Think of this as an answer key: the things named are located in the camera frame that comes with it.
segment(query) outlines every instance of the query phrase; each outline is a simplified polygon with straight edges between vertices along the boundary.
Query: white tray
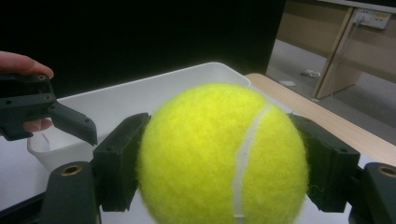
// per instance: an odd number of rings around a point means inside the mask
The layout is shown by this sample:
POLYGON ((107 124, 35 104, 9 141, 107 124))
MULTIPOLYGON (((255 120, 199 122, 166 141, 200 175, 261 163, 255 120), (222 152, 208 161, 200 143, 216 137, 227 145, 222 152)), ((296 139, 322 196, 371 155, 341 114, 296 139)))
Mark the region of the white tray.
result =
MULTIPOLYGON (((247 78, 226 65, 204 63, 66 97, 59 102, 85 114, 95 122, 100 144, 125 118, 142 112, 152 114, 158 106, 180 91, 208 82, 227 82, 250 87, 247 78)), ((35 133, 28 139, 27 147, 48 171, 72 161, 90 161, 94 150, 88 143, 54 127, 35 133)))

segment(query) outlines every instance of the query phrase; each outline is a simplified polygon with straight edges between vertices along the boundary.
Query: dark background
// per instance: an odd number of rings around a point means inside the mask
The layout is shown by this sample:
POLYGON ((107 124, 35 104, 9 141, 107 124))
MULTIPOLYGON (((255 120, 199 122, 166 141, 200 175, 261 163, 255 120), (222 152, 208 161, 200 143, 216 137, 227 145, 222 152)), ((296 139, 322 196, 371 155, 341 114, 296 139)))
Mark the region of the dark background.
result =
POLYGON ((58 98, 207 62, 264 73, 284 4, 3 1, 0 50, 52 68, 58 98))

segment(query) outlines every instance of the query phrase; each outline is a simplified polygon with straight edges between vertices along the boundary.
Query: yellow tennis ball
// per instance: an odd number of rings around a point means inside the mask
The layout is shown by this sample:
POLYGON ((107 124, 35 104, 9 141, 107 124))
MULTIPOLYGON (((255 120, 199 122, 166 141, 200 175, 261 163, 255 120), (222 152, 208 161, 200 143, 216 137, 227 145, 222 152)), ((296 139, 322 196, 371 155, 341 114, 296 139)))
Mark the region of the yellow tennis ball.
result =
POLYGON ((291 223, 307 189, 304 144, 259 92, 225 83, 178 94, 154 113, 139 188, 158 223, 291 223))

